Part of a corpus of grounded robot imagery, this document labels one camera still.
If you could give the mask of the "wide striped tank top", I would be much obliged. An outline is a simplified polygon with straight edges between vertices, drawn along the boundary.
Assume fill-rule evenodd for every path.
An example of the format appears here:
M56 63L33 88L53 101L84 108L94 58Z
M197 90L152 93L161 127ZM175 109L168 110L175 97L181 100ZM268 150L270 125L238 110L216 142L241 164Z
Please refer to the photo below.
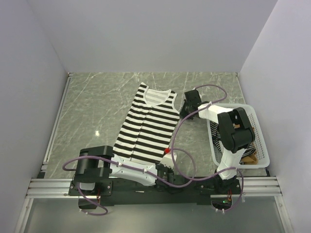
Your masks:
M174 106L177 93L158 91L141 83L126 114L113 153L141 164L157 164L180 120Z

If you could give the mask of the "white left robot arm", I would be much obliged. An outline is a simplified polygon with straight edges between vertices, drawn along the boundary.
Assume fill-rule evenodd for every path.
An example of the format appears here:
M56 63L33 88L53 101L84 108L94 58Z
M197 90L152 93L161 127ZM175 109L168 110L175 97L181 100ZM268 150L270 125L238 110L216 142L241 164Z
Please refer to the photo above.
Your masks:
M156 178L147 172L168 180L168 174L174 167L172 157L176 157L175 154L167 153L159 163L144 165L114 154L111 146L82 149L79 156L82 159L78 160L74 183L77 183L86 195L94 194L97 184L110 176L134 181L144 186L156 184Z

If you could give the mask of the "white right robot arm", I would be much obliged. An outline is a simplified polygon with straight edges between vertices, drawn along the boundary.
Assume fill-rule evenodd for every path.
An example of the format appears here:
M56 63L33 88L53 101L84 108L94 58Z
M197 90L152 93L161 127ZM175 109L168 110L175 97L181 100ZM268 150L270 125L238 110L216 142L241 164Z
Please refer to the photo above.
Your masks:
M220 141L223 145L222 158L213 179L213 188L223 194L233 185L240 160L255 140L252 125L242 107L225 108L202 102L198 90L185 92L185 100L180 116L192 119L194 116L218 125Z

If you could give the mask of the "thin striped tank top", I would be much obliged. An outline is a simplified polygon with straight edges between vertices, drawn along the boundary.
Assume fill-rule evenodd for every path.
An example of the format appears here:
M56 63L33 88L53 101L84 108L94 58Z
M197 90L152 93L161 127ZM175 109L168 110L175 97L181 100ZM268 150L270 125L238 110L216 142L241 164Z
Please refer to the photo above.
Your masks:
M209 125L210 125L212 143L217 148L219 153L223 153L224 146L222 144L221 136L219 134L219 125L212 121L209 122ZM248 149L243 154L242 158L254 155L256 152L257 151L256 151L255 146L253 145L253 143L251 143L251 145L248 147Z

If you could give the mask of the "tan brown tank top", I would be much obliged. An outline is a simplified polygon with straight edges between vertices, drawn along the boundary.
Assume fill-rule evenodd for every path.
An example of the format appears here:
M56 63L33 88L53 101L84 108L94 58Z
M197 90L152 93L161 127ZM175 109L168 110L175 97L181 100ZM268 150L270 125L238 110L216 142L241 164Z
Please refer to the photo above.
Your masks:
M258 163L257 154L254 152L253 154L244 156L241 158L241 165L256 165Z

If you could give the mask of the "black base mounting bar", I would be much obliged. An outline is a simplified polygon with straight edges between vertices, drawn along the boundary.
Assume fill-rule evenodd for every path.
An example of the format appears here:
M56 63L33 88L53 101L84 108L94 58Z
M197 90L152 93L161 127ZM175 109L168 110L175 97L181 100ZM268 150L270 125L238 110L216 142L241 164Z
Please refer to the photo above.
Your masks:
M241 192L241 187L237 179L225 186L209 179L193 181L183 188L174 188L161 182L154 186L144 186L135 181L111 178L96 183L93 190L83 190L78 184L71 182L69 196L96 196L99 204L104 206L182 203L211 205L212 195L237 195Z

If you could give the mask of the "white plastic laundry basket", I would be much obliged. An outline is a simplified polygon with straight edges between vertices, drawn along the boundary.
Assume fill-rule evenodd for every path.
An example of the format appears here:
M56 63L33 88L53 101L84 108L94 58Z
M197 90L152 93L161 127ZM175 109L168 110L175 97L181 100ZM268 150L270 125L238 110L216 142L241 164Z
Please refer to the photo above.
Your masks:
M255 134L255 140L253 142L253 145L256 148L256 154L258 163L256 165L238 165L237 168L239 169L259 169L259 168L266 168L270 164L270 158L267 151L267 147L265 145L264 137L260 128L260 124L256 115L256 112L254 108L248 104L240 104L240 103L217 103L216 105L221 106L223 108L238 108L242 107L248 116L248 119L253 127L253 131ZM211 131L210 131L210 125L209 120L207 120L207 131L208 131L208 137L209 137L209 143L211 146L211 156L214 164L216 166L219 166L222 158L222 153L219 153L217 148L212 143L212 137L211 137Z

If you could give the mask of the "aluminium frame rail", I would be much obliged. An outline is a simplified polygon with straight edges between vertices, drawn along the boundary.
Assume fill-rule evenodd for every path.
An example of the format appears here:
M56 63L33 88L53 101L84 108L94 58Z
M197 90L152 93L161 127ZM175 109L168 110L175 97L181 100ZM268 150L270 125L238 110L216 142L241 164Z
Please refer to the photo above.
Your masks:
M117 192L146 194L156 192L153 186L143 186L139 183L110 178L107 185L101 187L102 196L115 196ZM231 188L232 196L237 197L241 192L245 197L282 196L276 177L238 177ZM32 179L26 198L74 198L80 196L78 188L73 186L72 179Z

